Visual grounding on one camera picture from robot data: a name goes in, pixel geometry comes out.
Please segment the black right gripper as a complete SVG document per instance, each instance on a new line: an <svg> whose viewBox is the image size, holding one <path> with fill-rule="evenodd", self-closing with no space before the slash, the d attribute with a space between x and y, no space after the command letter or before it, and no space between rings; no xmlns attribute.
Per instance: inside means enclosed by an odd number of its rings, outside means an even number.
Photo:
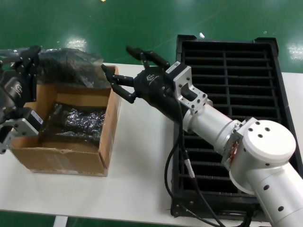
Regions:
<svg viewBox="0 0 303 227"><path fill-rule="evenodd" d="M136 98L145 100L150 106L159 110L170 120L180 122L180 105L175 97L173 77L166 72L170 63L153 51L144 51L141 48L126 47L126 51L144 66L135 78L117 75L109 66L101 65L103 72L111 85L112 90L127 102L133 104ZM133 87L130 93L122 86Z"/></svg>

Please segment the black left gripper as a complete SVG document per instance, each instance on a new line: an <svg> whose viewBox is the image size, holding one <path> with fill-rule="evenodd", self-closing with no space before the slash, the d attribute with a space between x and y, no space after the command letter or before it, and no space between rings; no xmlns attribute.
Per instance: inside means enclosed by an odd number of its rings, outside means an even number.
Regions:
<svg viewBox="0 0 303 227"><path fill-rule="evenodd" d="M36 101L40 46L0 60L0 122L17 118L26 103Z"/></svg>

